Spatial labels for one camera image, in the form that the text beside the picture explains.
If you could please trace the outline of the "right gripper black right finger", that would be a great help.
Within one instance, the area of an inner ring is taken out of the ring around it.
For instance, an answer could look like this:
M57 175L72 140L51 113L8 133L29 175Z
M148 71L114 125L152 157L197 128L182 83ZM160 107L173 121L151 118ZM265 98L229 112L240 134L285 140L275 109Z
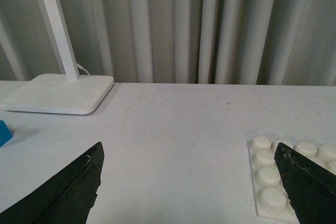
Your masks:
M335 175L282 142L274 159L298 221L335 223Z

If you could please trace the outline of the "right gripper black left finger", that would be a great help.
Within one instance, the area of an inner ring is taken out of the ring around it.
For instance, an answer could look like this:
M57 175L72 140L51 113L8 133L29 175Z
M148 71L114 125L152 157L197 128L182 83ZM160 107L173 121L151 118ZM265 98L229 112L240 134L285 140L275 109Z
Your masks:
M104 150L96 143L1 213L1 223L86 223L101 185Z

